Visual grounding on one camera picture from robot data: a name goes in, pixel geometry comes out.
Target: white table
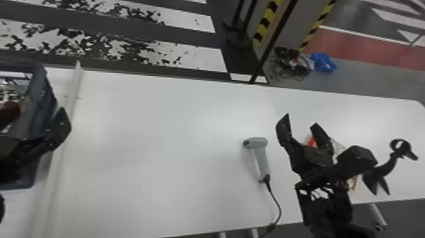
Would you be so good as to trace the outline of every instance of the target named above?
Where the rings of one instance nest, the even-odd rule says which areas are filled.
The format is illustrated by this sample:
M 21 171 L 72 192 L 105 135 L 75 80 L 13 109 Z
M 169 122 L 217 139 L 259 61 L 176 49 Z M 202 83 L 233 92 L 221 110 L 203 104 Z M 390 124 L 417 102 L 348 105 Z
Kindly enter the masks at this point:
M 293 190 L 299 178 L 274 131 L 287 112 L 300 141 L 319 122 L 344 145 L 370 148 L 380 163 L 397 137 L 425 154 L 425 110 L 415 101 L 101 72 L 85 72 L 79 97 L 46 220 L 33 238 L 165 237 L 267 225 L 276 208 L 242 147 L 252 136 L 269 140 L 280 223 L 300 222 Z M 409 176 L 424 165 L 401 161 L 387 177 L 391 196 L 373 196 L 359 179 L 352 201 L 425 197 L 421 180 Z

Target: red floor area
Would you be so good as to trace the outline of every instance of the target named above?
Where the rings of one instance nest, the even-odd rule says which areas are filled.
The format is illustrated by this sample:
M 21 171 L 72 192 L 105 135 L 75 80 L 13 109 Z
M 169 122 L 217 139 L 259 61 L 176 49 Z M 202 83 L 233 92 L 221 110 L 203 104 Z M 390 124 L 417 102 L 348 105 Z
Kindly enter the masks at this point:
M 369 39 L 330 30 L 318 30 L 306 53 L 425 71 L 425 48 Z

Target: white floor marking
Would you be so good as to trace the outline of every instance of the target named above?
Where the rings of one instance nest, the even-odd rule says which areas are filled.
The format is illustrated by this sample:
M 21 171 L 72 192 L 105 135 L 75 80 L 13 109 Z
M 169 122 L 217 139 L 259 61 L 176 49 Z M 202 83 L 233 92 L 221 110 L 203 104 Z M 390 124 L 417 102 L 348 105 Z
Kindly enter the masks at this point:
M 415 11 L 415 9 L 411 8 L 410 6 L 401 4 L 401 3 L 396 3 L 393 1 L 388 1 L 388 0 L 361 0 L 364 2 L 368 2 L 368 3 L 373 3 L 373 4 L 377 4 L 377 5 L 381 5 L 381 6 L 387 6 L 389 8 L 394 8 L 400 11 L 406 11 L 408 13 L 413 13 L 416 15 L 420 15 L 419 12 Z
M 234 81 L 242 81 L 242 82 L 249 82 L 249 80 L 251 79 L 251 75 L 244 75 L 244 74 L 239 74 L 239 73 L 231 73 L 230 74 L 230 78 Z M 257 83 L 267 83 L 267 80 L 264 76 L 258 76 Z
M 351 30 L 344 30 L 344 29 L 340 29 L 340 28 L 329 27 L 329 26 L 326 26 L 326 25 L 321 25 L 319 28 L 325 29 L 325 30 L 332 30 L 334 32 L 341 32 L 341 33 L 345 33 L 345 34 L 349 34 L 349 35 L 357 35 L 357 36 L 361 36 L 361 37 L 365 37 L 365 38 L 369 38 L 369 39 L 374 39 L 374 40 L 379 40 L 379 41 L 392 42 L 392 43 L 401 44 L 401 45 L 404 45 L 404 46 L 409 45 L 409 42 L 405 42 L 405 41 L 398 41 L 398 40 L 393 40 L 393 39 L 389 39 L 389 38 L 385 38 L 385 37 L 369 35 L 369 34 L 364 34 L 364 33 L 360 33 L 360 32 L 353 32 Z
M 185 1 L 190 1 L 190 2 L 194 2 L 194 3 L 207 4 L 207 0 L 185 0 Z
M 421 8 L 425 9 L 425 4 L 421 2 L 421 0 L 411 0 L 411 1 L 419 5 Z
M 50 8 L 65 8 L 71 11 L 81 11 L 103 16 L 130 18 L 158 23 L 171 27 L 215 33 L 213 19 L 207 15 L 179 11 L 142 3 L 122 0 L 80 0 L 69 3 L 67 0 L 9 0 L 20 3 L 45 6 Z
M 421 36 L 413 45 L 425 47 L 425 35 Z
M 227 72 L 220 49 L 0 19 L 0 49 Z
M 398 33 L 402 34 L 408 41 L 412 42 L 414 41 L 419 34 L 413 33 L 413 32 L 406 32 L 404 30 L 397 30 Z
M 402 16 L 399 14 L 390 13 L 388 11 L 382 11 L 376 8 L 372 8 L 372 10 L 378 14 L 382 19 L 387 20 L 389 22 L 395 22 L 402 25 L 408 25 L 411 27 L 416 27 L 420 29 L 425 29 L 425 21 L 418 20 L 415 18 Z

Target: blue object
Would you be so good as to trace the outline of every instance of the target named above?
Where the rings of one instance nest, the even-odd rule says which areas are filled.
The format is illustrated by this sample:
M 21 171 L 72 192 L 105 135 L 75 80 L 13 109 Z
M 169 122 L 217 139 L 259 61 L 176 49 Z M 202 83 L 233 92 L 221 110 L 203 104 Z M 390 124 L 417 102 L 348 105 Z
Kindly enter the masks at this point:
M 310 59 L 314 61 L 314 68 L 318 71 L 331 73 L 336 70 L 336 65 L 325 53 L 312 53 Z

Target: white barcode scanner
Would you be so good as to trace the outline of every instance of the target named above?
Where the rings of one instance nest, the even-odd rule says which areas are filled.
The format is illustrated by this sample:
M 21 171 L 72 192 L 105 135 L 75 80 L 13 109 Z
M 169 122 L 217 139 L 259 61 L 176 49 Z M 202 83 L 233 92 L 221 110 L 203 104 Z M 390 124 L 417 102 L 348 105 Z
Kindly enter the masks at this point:
M 267 162 L 266 146 L 269 142 L 264 137 L 251 137 L 244 140 L 243 146 L 247 149 L 253 149 L 257 158 L 258 167 L 260 169 L 260 182 L 265 183 L 270 181 L 270 169 Z

